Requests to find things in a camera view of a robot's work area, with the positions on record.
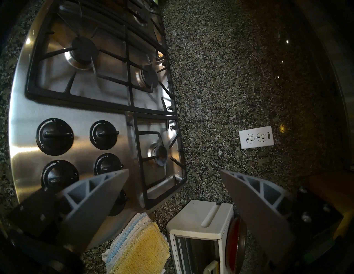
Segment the stacked towels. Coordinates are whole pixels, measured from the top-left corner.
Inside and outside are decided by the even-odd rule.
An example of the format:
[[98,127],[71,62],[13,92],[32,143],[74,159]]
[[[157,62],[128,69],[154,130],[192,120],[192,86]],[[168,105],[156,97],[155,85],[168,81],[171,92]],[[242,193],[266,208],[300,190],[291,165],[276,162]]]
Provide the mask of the stacked towels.
[[102,254],[107,274],[160,274],[170,256],[169,243],[146,213],[137,213]]

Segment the bolt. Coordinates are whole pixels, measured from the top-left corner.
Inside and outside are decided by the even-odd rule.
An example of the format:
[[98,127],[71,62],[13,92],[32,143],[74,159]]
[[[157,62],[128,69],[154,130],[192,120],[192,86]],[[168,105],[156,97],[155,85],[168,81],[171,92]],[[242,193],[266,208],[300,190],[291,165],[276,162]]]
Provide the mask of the bolt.
[[331,212],[331,208],[330,208],[330,206],[329,206],[328,204],[325,204],[325,205],[323,206],[323,210],[324,210],[325,212],[327,212],[327,213]]
[[299,191],[302,192],[302,193],[307,193],[306,188],[304,188],[303,186],[301,186],[301,187],[299,188]]
[[301,219],[302,219],[305,223],[310,223],[310,222],[312,221],[311,216],[310,216],[307,212],[304,212],[304,213],[301,215]]

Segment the outlet socket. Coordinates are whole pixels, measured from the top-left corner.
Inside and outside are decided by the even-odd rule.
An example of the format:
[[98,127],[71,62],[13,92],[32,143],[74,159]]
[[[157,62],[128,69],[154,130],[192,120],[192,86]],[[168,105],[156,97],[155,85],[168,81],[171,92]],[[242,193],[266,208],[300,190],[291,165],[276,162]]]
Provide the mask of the outlet socket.
[[268,134],[264,133],[264,132],[259,132],[257,134],[257,140],[260,141],[260,142],[265,142],[267,140],[266,135],[268,135]]
[[246,135],[246,142],[251,144],[255,142],[255,136],[253,134]]
[[253,128],[239,131],[241,149],[274,146],[272,127]]

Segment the stainless steel cooktop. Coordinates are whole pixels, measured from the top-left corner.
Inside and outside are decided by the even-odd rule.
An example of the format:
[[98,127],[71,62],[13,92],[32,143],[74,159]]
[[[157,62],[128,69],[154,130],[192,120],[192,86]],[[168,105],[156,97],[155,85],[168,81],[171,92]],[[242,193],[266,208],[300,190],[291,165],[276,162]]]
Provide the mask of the stainless steel cooktop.
[[46,1],[18,60],[9,140],[19,202],[129,169],[89,248],[178,191],[187,173],[158,5]]

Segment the speckled granite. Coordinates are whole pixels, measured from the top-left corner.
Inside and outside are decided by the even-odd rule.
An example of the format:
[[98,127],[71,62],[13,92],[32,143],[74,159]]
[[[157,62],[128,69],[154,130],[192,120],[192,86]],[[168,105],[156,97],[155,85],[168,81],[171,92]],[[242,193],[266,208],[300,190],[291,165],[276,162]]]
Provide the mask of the speckled granite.
[[[17,204],[8,158],[9,94],[22,43],[42,2],[21,13],[0,56],[2,221]],[[191,199],[232,202],[219,169],[294,191],[308,175],[342,167],[331,101],[286,10],[277,0],[169,0],[164,5],[189,183],[151,214],[163,233]],[[240,150],[238,130],[268,125],[275,146]],[[250,232],[247,240],[242,273],[258,273],[266,256]],[[105,272],[101,253],[108,246],[84,254],[86,273]],[[165,268],[174,273],[171,259]]]

